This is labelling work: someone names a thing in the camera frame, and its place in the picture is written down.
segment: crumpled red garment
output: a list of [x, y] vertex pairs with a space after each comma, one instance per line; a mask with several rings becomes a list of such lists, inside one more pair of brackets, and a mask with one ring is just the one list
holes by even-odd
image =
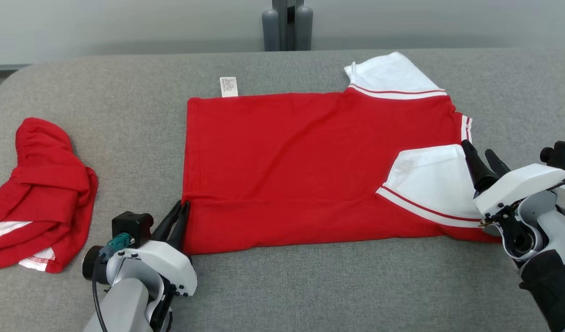
[[0, 268], [59, 273], [88, 238], [98, 179], [51, 122], [25, 119], [16, 149], [18, 166], [0, 187]]

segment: connector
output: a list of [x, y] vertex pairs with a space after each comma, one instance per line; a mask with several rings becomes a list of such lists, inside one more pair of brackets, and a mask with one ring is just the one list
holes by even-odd
[[119, 235], [115, 236], [112, 240], [108, 241], [106, 247], [100, 249], [99, 256], [105, 254], [105, 256], [103, 257], [103, 262], [107, 262], [108, 259], [112, 255], [114, 255], [114, 253], [116, 253], [119, 250], [123, 250], [124, 248], [127, 248], [134, 242], [135, 240], [131, 236], [129, 236], [129, 234], [120, 233]]

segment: clothing label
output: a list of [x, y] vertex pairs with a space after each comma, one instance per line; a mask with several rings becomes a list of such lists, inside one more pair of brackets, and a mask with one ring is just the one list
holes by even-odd
[[238, 96], [238, 81], [235, 77], [220, 77], [219, 81], [221, 82], [222, 97]]

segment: gray upholstered surface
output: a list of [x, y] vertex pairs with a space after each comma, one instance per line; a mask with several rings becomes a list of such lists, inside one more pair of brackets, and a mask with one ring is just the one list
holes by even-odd
[[[99, 175], [86, 248], [105, 243], [112, 217], [129, 209], [160, 218], [179, 198], [186, 101], [219, 96], [219, 76], [236, 76], [241, 95], [336, 91], [348, 84], [344, 65], [388, 52], [117, 56], [28, 67], [0, 87], [0, 185], [15, 166], [21, 121], [55, 122]], [[478, 149], [494, 149], [511, 167], [565, 140], [565, 51], [403, 53], [474, 118]], [[94, 310], [81, 260], [57, 275], [1, 270], [0, 331], [81, 330]], [[196, 256], [194, 266], [199, 287], [173, 304], [175, 331], [546, 330], [495, 244], [436, 237], [259, 248]]]

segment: white trim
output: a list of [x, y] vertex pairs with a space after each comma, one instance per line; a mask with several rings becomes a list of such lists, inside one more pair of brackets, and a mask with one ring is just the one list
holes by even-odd
[[6, 235], [15, 229], [19, 229], [30, 223], [32, 223], [32, 221], [1, 221], [0, 236]]
[[473, 122], [473, 119], [472, 119], [472, 118], [469, 118], [469, 124], [466, 126], [466, 129], [467, 129], [467, 139], [468, 139], [471, 143], [473, 143], [473, 140], [471, 139], [471, 124], [472, 124], [472, 122]]
[[463, 115], [463, 117], [461, 118], [461, 141], [464, 141], [467, 139], [467, 131], [466, 131], [466, 122], [467, 122], [468, 117], [466, 115]]
[[381, 98], [381, 99], [394, 99], [399, 101], [409, 101], [413, 99], [423, 99], [428, 97], [436, 96], [448, 96], [445, 91], [420, 91], [420, 92], [400, 92], [400, 91], [380, 91], [380, 92], [370, 92], [354, 84], [348, 85], [348, 88], [353, 88], [354, 90], [363, 93], [367, 96]]
[[457, 220], [457, 219], [451, 219], [451, 218], [439, 216], [430, 211], [424, 210], [423, 208], [419, 208], [413, 204], [410, 204], [409, 202], [406, 202], [405, 200], [403, 200], [398, 196], [395, 196], [393, 193], [391, 193], [385, 188], [380, 188], [379, 190], [377, 190], [377, 193], [383, 196], [384, 198], [387, 198], [389, 201], [393, 202], [397, 206], [400, 206], [401, 208], [404, 208], [407, 211], [417, 216], [420, 216], [424, 219], [428, 219], [430, 221], [434, 221], [435, 223], [439, 223], [441, 225], [448, 225], [452, 227], [462, 227], [462, 228], [477, 228], [477, 225], [479, 225], [479, 221], [465, 221], [465, 220]]
[[21, 260], [18, 264], [23, 267], [28, 267], [29, 269], [35, 269], [38, 271], [45, 271], [47, 269], [47, 264], [49, 259], [53, 259], [55, 253], [52, 248], [46, 248], [40, 252], [32, 255], [31, 257]]

